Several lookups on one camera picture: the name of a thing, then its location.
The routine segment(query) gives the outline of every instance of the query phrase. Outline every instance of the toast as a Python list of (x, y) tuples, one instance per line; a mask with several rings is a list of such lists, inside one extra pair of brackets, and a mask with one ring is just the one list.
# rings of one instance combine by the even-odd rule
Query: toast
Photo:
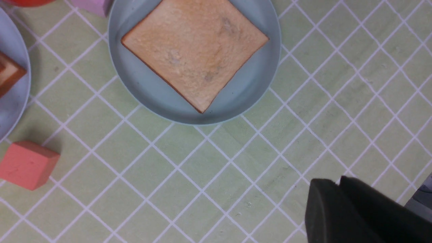
[(27, 73), (27, 71), (2, 52), (0, 52), (0, 65), (4, 67), (4, 69), (0, 71), (1, 98)]
[(121, 39), (199, 113), (268, 41), (228, 0), (162, 0)]

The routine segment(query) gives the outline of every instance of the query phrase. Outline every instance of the plate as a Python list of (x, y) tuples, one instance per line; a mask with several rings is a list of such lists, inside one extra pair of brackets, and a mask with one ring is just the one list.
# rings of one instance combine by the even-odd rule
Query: plate
[(257, 103), (270, 86), (280, 59), (280, 26), (270, 0), (230, 0), (270, 41), (243, 65), (204, 114), (198, 113), (121, 44), (121, 38), (160, 2), (116, 0), (111, 9), (108, 24), (111, 60), (130, 93), (154, 113), (190, 125), (223, 122), (244, 113)]
[(0, 51), (27, 70), (12, 89), (0, 99), (0, 142), (21, 118), (30, 94), (30, 58), (24, 40), (9, 16), (0, 8)]

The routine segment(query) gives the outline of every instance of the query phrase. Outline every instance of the red object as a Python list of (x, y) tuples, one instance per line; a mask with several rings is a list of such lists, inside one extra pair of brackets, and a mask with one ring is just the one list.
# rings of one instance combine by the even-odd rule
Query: red object
[(0, 163), (0, 178), (33, 191), (48, 181), (59, 158), (30, 141), (13, 143)]
[(4, 1), (19, 7), (38, 7), (50, 2), (54, 2), (55, 0), (4, 0)]

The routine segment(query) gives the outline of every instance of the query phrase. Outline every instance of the pink block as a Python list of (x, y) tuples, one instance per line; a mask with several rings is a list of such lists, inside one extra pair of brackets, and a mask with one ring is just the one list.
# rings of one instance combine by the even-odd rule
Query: pink block
[(0, 178), (33, 191), (48, 181), (59, 157), (30, 141), (15, 142), (0, 163)]
[(112, 0), (72, 0), (72, 3), (78, 8), (106, 17), (108, 16)]

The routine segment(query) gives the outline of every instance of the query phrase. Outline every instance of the plate rim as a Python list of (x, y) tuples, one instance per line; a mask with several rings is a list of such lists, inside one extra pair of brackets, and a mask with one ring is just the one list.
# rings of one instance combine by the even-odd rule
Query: plate rim
[[(119, 2), (119, 1), (122, 1), (122, 0), (114, 0), (113, 1), (113, 4), (112, 4), (112, 8), (114, 8), (114, 6)], [(270, 6), (271, 6), (271, 9), (272, 9), (272, 11), (273, 11), (273, 14), (274, 14), (274, 16), (276, 17), (276, 19), (278, 20), (277, 21), (277, 29), (278, 29), (278, 36), (279, 36), (279, 38), (278, 38), (278, 43), (279, 43), (279, 53), (278, 53), (278, 60), (280, 60), (280, 57), (281, 57), (281, 54), (282, 54), (282, 30), (281, 30), (281, 27), (280, 27), (280, 23), (279, 23), (279, 17), (278, 17), (278, 15), (277, 15), (277, 12), (276, 12), (276, 9), (274, 8), (274, 5), (272, 4), (272, 2), (271, 2), (271, 0), (264, 0), (264, 1), (266, 1)], [(113, 60), (113, 57), (112, 57), (112, 53), (111, 53), (111, 42), (110, 42), (110, 36), (111, 36), (111, 34), (112, 34), (112, 31), (111, 31), (111, 25), (113, 24), (112, 23), (112, 19), (113, 19), (113, 10), (111, 9), (111, 11), (110, 11), (110, 14), (109, 14), (109, 19), (108, 19), (108, 51), (109, 51), (109, 55), (110, 55), (110, 60), (111, 60), (111, 63), (112, 63), (112, 65), (113, 65), (113, 67), (114, 67), (114, 69), (115, 69), (115, 71), (116, 71), (116, 73), (117, 73), (117, 77), (120, 79), (120, 81), (121, 81), (121, 83), (122, 83), (122, 85), (125, 87), (125, 89), (128, 91), (128, 93), (139, 103), (139, 105), (140, 106), (143, 106), (143, 107), (145, 107), (147, 110), (149, 110), (150, 112), (152, 112), (153, 114), (155, 114), (155, 115), (157, 115), (158, 117), (161, 117), (161, 118), (163, 118), (163, 119), (166, 119), (166, 120), (168, 120), (168, 121), (170, 121), (170, 122), (173, 122), (173, 123), (175, 123), (175, 124), (180, 124), (180, 125), (189, 125), (189, 126), (197, 126), (197, 127), (203, 127), (203, 126), (211, 126), (211, 125), (218, 125), (218, 124), (221, 124), (221, 123), (225, 123), (225, 122), (228, 122), (228, 121), (231, 121), (231, 120), (234, 120), (234, 119), (236, 119), (236, 118), (238, 118), (239, 116), (241, 116), (242, 114), (245, 114), (245, 113), (247, 113), (250, 109), (252, 109), (256, 104), (258, 104), (263, 98), (264, 98), (264, 96), (265, 96), (265, 94), (266, 94), (266, 92), (270, 89), (270, 87), (271, 87), (271, 85), (272, 85), (272, 83), (273, 83), (273, 81), (274, 81), (274, 79), (275, 79), (275, 77), (276, 77), (276, 75), (277, 75), (277, 72), (278, 72), (278, 70), (279, 70), (279, 66), (280, 66), (280, 63), (279, 63), (279, 61), (278, 61), (278, 64), (277, 64), (277, 66), (276, 66), (276, 69), (275, 69), (275, 71), (274, 71), (274, 73), (273, 73), (273, 75), (272, 75), (272, 77), (271, 77), (271, 81), (269, 82), (269, 85), (268, 85), (268, 87), (266, 88), (266, 90), (263, 92), (263, 94), (249, 107), (249, 108), (247, 108), (247, 109), (245, 109), (243, 112), (241, 112), (241, 113), (239, 113), (238, 115), (235, 115), (235, 116), (233, 116), (233, 117), (231, 117), (231, 118), (229, 118), (229, 119), (225, 119), (225, 120), (223, 120), (223, 121), (216, 121), (216, 122), (211, 122), (211, 123), (207, 123), (207, 124), (194, 124), (194, 123), (186, 123), (186, 122), (181, 122), (181, 121), (176, 121), (176, 120), (173, 120), (173, 119), (170, 119), (170, 118), (167, 118), (167, 117), (165, 117), (165, 116), (162, 116), (161, 114), (159, 114), (159, 113), (157, 113), (157, 112), (155, 112), (155, 111), (153, 111), (152, 109), (150, 109), (150, 108), (148, 108), (146, 105), (144, 105), (142, 102), (140, 102), (138, 99), (137, 99), (137, 97), (135, 97), (135, 95), (133, 95), (132, 94), (132, 92), (129, 90), (129, 88), (126, 86), (126, 84), (124, 83), (124, 81), (123, 81), (123, 79), (120, 77), (120, 75), (118, 74), (118, 71), (117, 71), (117, 67), (116, 67), (116, 65), (115, 65), (115, 63), (114, 63), (114, 60)]]
[(1, 15), (6, 16), (7, 21), (9, 21), (12, 24), (14, 31), (16, 33), (18, 33), (18, 35), (19, 35), (21, 47), (23, 49), (25, 49), (25, 58), (27, 60), (27, 66), (28, 66), (28, 68), (27, 68), (27, 74), (29, 76), (29, 81), (27, 82), (28, 83), (28, 85), (27, 85), (27, 92), (26, 92), (26, 95), (25, 95), (24, 105), (21, 108), (21, 112), (19, 113), (19, 116), (18, 116), (17, 120), (15, 121), (15, 123), (12, 125), (12, 127), (10, 127), (9, 131), (2, 138), (0, 138), (0, 143), (3, 142), (3, 140), (5, 140), (9, 136), (9, 134), (15, 129), (16, 125), (21, 120), (21, 117), (24, 114), (25, 109), (27, 108), (27, 104), (28, 104), (29, 97), (30, 97), (30, 87), (32, 86), (32, 67), (31, 67), (31, 64), (30, 64), (29, 51), (27, 49), (27, 46), (25, 45), (24, 38), (22, 37), (21, 32), (19, 32), (18, 27), (16, 27), (16, 24), (12, 21), (12, 19), (10, 18), (10, 16), (6, 13), (6, 11), (2, 7), (0, 7), (0, 16)]

